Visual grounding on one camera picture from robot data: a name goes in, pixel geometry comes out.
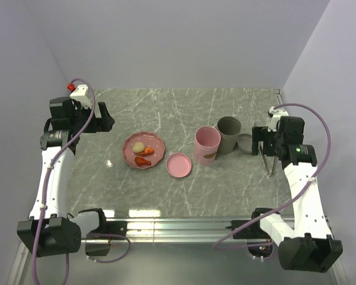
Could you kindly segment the metal kitchen tongs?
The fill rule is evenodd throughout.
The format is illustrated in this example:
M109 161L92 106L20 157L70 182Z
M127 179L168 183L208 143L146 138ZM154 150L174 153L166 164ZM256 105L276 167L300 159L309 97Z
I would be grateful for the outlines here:
M277 157L268 157L263 154L263 143L259 143L259 153L262 157L263 165L269 177L272 177L275 174Z

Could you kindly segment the beige round bun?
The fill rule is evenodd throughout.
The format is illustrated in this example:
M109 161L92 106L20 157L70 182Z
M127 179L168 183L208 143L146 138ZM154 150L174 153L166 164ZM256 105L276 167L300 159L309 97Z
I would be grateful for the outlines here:
M141 141L137 141L132 146L132 151L134 153L141 153L145 150L145 144Z

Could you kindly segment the orange carrot piece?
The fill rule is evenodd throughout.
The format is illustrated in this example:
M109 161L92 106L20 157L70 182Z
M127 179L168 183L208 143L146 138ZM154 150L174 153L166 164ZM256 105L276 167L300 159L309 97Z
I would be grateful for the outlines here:
M146 147L142 152L138 153L138 156L149 156L154 153L154 149L152 147Z

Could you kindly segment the pink round lid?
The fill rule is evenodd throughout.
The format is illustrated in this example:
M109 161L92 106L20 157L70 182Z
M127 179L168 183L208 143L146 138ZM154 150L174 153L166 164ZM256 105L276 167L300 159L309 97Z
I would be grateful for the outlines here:
M192 170L190 158L183 153L173 153L166 161L166 169L175 178L184 178Z

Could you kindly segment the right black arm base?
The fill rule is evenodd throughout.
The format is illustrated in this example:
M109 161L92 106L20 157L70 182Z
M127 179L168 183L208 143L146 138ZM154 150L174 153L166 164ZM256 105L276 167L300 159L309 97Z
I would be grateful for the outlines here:
M242 231L233 235L233 239L262 239L259 246L248 247L248 254L252 259L259 258L261 261L271 259L274 256L274 244L270 236L260 229L258 223L243 229Z

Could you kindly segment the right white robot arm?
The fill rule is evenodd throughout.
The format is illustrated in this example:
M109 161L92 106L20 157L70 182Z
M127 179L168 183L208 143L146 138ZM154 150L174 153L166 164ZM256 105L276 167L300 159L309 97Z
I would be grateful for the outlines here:
M270 236L278 246L278 258L285 270L325 273L343 252L342 242L333 238L319 194L319 170L314 147L303 143L304 120L288 115L272 115L265 127L252 129L252 153L277 157L287 178L293 201L294 227L279 210L262 214L250 222L256 237Z

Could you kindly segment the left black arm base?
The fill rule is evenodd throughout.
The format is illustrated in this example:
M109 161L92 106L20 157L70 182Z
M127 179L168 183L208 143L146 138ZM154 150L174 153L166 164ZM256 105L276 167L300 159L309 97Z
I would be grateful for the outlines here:
M129 251L125 239L128 223L123 220L108 221L103 229L90 232L83 240L85 254L92 258L119 258Z

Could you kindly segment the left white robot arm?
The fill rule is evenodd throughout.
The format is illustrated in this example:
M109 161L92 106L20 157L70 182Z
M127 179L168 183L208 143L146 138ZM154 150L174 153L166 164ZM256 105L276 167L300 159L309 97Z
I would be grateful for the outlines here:
M42 174L36 201L27 220L17 225L17 235L36 257L75 253L81 239L90 234L95 239L108 232L101 208L82 210L67 217L68 176L73 167L80 134L109 132L114 124L106 104L98 103L97 118L88 99L58 97L49 103L51 117L40 138Z

